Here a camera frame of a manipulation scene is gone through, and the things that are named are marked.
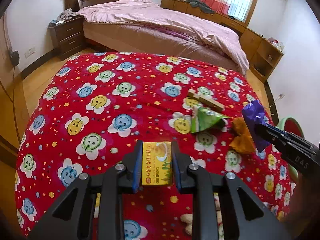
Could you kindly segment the yellow green bean cake box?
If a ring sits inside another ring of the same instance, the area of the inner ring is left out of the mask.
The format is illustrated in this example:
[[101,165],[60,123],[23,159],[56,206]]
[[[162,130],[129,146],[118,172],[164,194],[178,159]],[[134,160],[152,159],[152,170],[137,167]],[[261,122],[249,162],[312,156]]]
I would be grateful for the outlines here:
[[171,143],[144,142],[142,185],[171,185],[172,179]]

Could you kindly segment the purple plastic wrapper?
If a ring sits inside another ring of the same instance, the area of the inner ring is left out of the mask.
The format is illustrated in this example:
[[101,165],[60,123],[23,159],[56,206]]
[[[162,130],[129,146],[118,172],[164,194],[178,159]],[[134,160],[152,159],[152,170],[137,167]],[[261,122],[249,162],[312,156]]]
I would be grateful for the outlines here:
[[249,130],[249,133],[253,139],[255,147],[258,152],[262,152],[270,143],[261,139],[256,132],[256,125],[264,125],[267,123],[264,120],[265,110],[258,100],[251,101],[241,110],[245,124]]

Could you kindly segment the orange wrapper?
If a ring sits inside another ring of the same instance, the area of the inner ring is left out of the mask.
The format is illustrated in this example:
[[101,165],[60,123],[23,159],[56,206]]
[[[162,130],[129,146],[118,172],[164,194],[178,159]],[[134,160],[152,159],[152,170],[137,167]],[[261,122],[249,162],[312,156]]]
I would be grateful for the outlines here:
[[239,154],[253,153],[255,151],[255,145],[244,118],[234,118],[232,121],[232,130],[235,138],[229,146]]

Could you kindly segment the green snack bag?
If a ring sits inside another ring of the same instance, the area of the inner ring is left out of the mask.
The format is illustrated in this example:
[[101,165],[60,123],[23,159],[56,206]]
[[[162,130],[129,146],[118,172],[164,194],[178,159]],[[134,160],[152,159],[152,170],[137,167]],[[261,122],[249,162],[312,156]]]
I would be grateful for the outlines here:
[[199,133],[215,126],[225,127],[226,119],[229,117],[210,108],[194,106],[190,131],[191,133]]

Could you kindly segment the wooden block puzzle piece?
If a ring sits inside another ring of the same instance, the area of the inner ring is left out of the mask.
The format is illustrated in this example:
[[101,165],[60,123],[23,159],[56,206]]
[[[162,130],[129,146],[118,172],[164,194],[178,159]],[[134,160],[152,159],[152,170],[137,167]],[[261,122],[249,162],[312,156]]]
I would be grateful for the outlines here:
[[216,100],[213,99],[209,99],[203,95],[199,95],[196,93],[195,90],[193,89],[189,89],[188,90],[188,96],[201,102],[202,104],[205,104],[208,107],[213,107],[215,108],[217,111],[221,112],[225,110],[225,106],[219,102],[217,102]]

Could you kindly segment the red smiley flower blanket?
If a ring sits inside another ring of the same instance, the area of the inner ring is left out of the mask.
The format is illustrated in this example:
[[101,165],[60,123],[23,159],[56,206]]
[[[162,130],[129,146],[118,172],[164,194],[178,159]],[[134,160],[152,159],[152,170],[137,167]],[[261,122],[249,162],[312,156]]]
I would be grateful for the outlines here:
[[[188,96],[216,100],[224,111]],[[176,140],[183,153],[207,171],[234,172],[278,218],[289,212],[288,166],[268,146],[238,154],[232,121],[257,99],[241,74],[192,59],[143,53],[94,53],[70,58],[52,77],[23,134],[15,198],[24,236],[82,172],[104,173],[131,152],[138,140]],[[191,133],[193,107],[229,117],[225,127]]]

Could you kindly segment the wooden wardrobe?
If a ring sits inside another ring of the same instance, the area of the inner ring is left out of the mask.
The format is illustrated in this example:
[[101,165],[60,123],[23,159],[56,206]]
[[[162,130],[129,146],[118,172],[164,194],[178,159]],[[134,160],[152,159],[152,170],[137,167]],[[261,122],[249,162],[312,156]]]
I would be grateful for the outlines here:
[[16,166],[29,113],[25,101],[22,76],[13,65],[18,53],[12,50],[6,14],[1,16],[1,161]]

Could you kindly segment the brown wooden bed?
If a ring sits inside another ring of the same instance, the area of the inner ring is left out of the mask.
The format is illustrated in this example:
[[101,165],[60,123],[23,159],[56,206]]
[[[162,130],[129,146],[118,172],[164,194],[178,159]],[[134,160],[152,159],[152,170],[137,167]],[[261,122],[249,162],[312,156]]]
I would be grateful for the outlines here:
[[[71,8],[78,12],[83,7],[115,1],[118,0],[64,0],[64,4],[66,9]],[[240,68],[233,60],[219,49],[201,46],[199,42],[160,27],[96,24],[88,23],[84,18],[83,30],[85,38],[93,44],[116,51],[181,56],[226,67],[240,73]]]

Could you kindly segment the dark wooden nightstand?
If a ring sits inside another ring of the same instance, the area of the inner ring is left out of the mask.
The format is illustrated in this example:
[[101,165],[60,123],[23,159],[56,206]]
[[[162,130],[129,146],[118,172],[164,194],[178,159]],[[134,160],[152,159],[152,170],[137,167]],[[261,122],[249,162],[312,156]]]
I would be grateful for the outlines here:
[[65,60],[86,47],[82,16],[60,24],[50,24],[48,30],[57,56]]

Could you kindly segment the dark clothes on cabinet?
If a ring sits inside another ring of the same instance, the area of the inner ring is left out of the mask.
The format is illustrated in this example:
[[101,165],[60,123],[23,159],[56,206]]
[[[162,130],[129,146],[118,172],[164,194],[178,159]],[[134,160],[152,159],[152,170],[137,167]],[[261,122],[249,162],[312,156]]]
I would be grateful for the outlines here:
[[211,9],[206,3],[200,0],[186,0],[192,8],[199,8],[202,12],[206,14],[215,14],[215,11]]

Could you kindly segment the pink quilt on bed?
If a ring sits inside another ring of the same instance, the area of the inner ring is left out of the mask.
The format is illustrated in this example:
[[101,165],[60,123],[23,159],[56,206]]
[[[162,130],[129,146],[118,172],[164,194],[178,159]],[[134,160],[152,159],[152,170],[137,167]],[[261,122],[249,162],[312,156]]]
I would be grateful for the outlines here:
[[249,62],[231,29],[179,11],[163,9],[152,0],[118,0],[83,7],[78,11],[88,23],[149,25],[181,34],[201,46],[219,49],[246,75]]

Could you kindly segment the clothes on nightstand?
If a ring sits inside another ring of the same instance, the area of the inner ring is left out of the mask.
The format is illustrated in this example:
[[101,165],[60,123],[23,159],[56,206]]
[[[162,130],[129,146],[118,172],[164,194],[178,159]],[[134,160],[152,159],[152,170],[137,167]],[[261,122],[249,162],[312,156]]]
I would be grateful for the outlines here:
[[55,20],[52,20],[50,23],[49,23],[49,26],[50,27],[53,27],[53,26],[56,26],[56,25],[59,25],[61,23],[64,23],[68,20],[72,20],[73,18],[79,16],[79,13],[78,12],[75,12],[73,11],[71,8],[68,8],[66,9],[64,12],[62,12],[58,17],[57,19]]

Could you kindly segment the black charger on wall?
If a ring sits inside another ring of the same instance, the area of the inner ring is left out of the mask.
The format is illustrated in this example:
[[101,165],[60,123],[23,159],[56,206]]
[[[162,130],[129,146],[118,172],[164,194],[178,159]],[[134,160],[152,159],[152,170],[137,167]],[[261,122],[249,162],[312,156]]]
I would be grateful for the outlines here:
[[17,65],[19,65],[20,63],[20,56],[19,56],[19,52],[17,50],[13,51],[9,51],[9,57],[10,57],[10,62],[12,64],[13,67],[16,67]]

